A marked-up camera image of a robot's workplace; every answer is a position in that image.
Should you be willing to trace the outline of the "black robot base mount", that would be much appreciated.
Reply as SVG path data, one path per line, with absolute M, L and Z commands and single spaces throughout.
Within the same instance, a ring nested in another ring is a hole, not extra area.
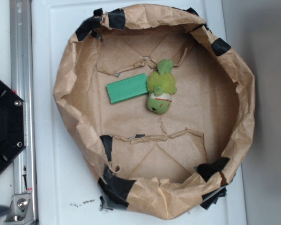
M 24 148 L 24 101 L 0 80 L 0 175 Z

